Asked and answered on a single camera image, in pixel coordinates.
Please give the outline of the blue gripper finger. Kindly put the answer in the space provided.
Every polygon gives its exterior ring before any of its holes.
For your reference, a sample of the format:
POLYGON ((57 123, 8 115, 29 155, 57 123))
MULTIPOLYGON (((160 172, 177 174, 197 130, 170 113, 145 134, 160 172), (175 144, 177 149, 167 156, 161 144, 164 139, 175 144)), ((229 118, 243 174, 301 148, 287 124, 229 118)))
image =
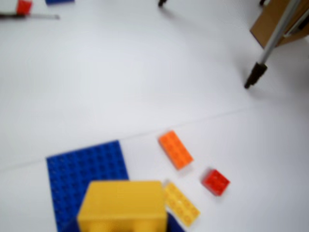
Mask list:
MULTIPOLYGON (((168 232, 185 232, 185 230, 181 227, 181 225, 177 222, 175 217, 168 212, 168 224, 167 224, 168 232)), ((64 228, 63 232, 80 232, 77 218, 74 217, 64 228)))

